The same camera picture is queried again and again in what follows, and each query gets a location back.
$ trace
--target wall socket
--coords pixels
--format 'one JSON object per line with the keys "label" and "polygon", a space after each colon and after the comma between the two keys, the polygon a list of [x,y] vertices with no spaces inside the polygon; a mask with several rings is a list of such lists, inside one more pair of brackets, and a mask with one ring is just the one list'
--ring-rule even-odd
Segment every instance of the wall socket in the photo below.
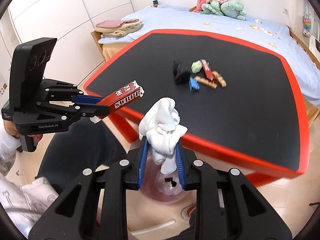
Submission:
{"label": "wall socket", "polygon": [[283,13],[289,15],[289,10],[287,8],[283,8]]}

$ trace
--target hand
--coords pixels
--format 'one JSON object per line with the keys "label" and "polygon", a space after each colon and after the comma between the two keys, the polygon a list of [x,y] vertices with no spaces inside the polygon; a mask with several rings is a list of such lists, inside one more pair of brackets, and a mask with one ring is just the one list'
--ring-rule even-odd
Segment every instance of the hand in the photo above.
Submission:
{"label": "hand", "polygon": [[[4,120],[4,128],[7,131],[7,133],[10,134],[11,136],[17,139],[20,138],[17,128],[13,122]],[[35,134],[35,135],[29,135],[29,136],[33,137],[35,142],[38,143],[42,139],[43,134]]]}

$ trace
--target screw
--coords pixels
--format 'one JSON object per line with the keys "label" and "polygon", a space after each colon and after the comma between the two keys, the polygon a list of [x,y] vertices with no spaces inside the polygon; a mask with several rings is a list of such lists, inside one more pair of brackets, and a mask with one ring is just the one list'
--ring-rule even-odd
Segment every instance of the screw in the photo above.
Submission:
{"label": "screw", "polygon": [[240,171],[238,169],[232,169],[230,173],[234,176],[238,176],[240,174]]}
{"label": "screw", "polygon": [[121,160],[119,163],[121,166],[127,166],[129,164],[129,161],[128,160]]}
{"label": "screw", "polygon": [[193,162],[193,164],[194,164],[194,166],[200,167],[200,166],[203,165],[203,161],[201,161],[201,160],[195,160],[195,161]]}
{"label": "screw", "polygon": [[88,175],[90,175],[91,173],[92,173],[92,170],[89,169],[89,168],[86,168],[86,169],[84,169],[84,170],[82,171],[82,174],[83,174],[84,176],[88,176]]}

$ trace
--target white sleeve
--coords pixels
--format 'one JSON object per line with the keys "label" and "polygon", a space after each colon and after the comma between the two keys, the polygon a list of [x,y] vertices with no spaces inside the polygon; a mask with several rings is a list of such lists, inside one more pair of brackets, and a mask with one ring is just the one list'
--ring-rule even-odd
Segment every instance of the white sleeve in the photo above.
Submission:
{"label": "white sleeve", "polygon": [[0,173],[8,174],[16,159],[17,148],[21,145],[20,139],[16,139],[7,133],[4,121],[0,118]]}

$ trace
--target red table edge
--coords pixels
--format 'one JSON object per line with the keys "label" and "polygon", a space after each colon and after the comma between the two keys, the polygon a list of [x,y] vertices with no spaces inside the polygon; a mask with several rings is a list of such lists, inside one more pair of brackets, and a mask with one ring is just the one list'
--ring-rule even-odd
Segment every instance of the red table edge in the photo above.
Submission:
{"label": "red table edge", "polygon": [[[201,36],[209,36],[212,38],[216,38],[223,41],[233,42],[240,44],[242,46],[246,46],[252,49],[256,49],[262,52],[266,52],[269,54],[272,54],[276,57],[278,57],[282,65],[284,67],[284,70],[287,74],[289,83],[292,88],[293,97],[296,104],[297,109],[297,116],[298,116],[298,123],[299,123],[299,133],[300,133],[300,161],[299,161],[299,169],[297,171],[281,167],[279,165],[269,163],[263,160],[260,160],[258,158],[249,156],[247,154],[238,152],[236,150],[229,149],[227,147],[218,145],[216,143],[207,141],[205,139],[199,138],[195,135],[192,135],[190,133],[186,133],[182,137],[183,145],[204,153],[208,156],[218,158],[220,160],[233,163],[235,165],[239,165],[245,168],[249,168],[252,170],[256,170],[258,172],[262,172],[264,174],[273,176],[273,177],[287,177],[287,178],[294,178],[296,176],[299,176],[301,174],[304,174],[307,171],[308,168],[308,162],[309,162],[309,126],[308,126],[308,118],[307,118],[307,111],[305,109],[305,104],[303,101],[303,96],[300,90],[300,87],[298,85],[298,82],[292,72],[292,69],[290,68],[288,62],[286,59],[267,49],[260,45],[251,43],[249,41],[241,40],[239,38],[223,35],[223,34],[217,34],[217,33],[209,33],[204,31],[195,31],[195,30],[178,30],[178,29],[163,29],[163,30],[153,30],[151,32],[146,33],[145,35],[141,36],[140,38],[136,39],[132,43],[128,44],[126,47],[124,47],[121,51],[116,53],[110,60],[108,60],[103,66],[101,66],[84,84],[84,89],[91,95],[97,95],[90,91],[88,89],[88,86],[91,84],[91,82],[99,76],[109,65],[111,65],[113,62],[115,62],[121,55],[123,55],[125,52],[127,52],[130,48],[132,48],[134,45],[136,45],[139,41],[144,39],[145,37],[153,34],[153,33],[163,33],[163,34],[183,34],[183,35],[201,35]],[[129,109],[127,107],[122,108],[121,110],[117,111],[118,114],[122,115],[125,118],[128,118],[129,120],[139,124],[141,119],[143,118],[143,114],[138,113],[132,109]]]}

